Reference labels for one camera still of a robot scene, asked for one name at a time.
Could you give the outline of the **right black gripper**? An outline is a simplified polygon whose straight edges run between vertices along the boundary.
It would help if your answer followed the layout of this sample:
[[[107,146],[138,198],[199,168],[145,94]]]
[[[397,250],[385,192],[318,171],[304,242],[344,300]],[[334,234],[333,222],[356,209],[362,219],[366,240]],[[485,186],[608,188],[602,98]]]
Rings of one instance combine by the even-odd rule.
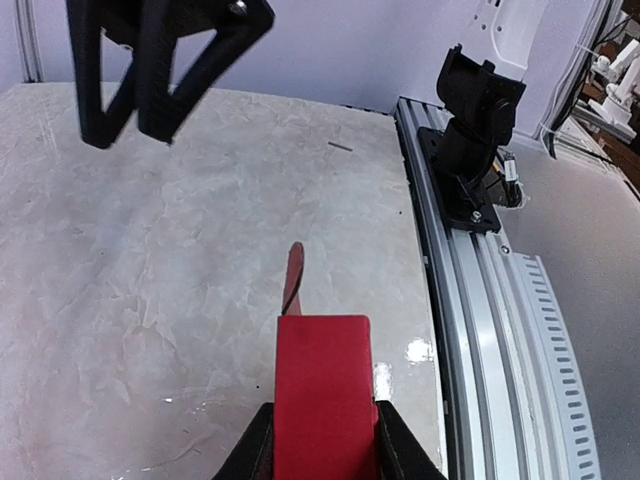
[[[81,139],[98,149],[113,145],[136,103],[140,132],[170,144],[210,86],[275,19],[266,1],[67,0],[66,9]],[[205,31],[214,32],[211,41],[170,90],[178,40]],[[107,107],[102,102],[103,38],[131,53]]]

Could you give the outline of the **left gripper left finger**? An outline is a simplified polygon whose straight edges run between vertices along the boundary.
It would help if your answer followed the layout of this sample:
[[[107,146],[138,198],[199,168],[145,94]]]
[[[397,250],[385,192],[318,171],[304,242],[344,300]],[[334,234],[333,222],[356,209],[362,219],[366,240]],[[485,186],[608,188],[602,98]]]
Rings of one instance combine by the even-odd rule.
[[[213,480],[272,480],[274,478],[274,404],[264,403],[212,477]]]

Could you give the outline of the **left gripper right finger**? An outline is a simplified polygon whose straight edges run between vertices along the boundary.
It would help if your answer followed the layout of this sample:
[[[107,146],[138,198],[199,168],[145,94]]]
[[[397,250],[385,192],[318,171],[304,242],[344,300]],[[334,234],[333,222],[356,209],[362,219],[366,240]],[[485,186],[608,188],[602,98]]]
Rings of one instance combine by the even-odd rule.
[[[378,412],[375,438],[380,478],[446,480],[392,403],[381,400],[375,405]]]

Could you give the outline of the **red paper box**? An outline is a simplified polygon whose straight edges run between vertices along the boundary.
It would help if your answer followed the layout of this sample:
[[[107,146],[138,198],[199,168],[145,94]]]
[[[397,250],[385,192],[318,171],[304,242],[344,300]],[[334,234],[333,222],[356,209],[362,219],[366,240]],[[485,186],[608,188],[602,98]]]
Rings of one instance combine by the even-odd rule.
[[[304,314],[303,272],[304,247],[296,242],[277,323],[274,476],[376,479],[370,321]]]

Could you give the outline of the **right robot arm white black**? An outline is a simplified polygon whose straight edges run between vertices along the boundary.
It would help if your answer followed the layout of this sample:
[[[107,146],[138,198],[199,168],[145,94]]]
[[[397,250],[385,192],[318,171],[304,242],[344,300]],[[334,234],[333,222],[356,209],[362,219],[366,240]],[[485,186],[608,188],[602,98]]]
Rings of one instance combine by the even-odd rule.
[[[509,143],[543,1],[483,1],[447,53],[436,91],[455,121]],[[110,148],[132,114],[174,136],[209,87],[273,27],[266,1],[69,1],[82,140]]]

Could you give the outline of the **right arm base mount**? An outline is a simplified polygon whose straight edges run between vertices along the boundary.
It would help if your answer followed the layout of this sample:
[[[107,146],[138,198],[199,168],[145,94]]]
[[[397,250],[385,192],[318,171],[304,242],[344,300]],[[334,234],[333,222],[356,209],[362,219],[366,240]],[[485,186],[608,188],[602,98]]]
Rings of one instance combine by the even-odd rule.
[[[444,224],[475,234],[498,233],[502,224],[495,208],[515,208],[524,200],[515,155],[453,127],[421,127],[417,138]]]

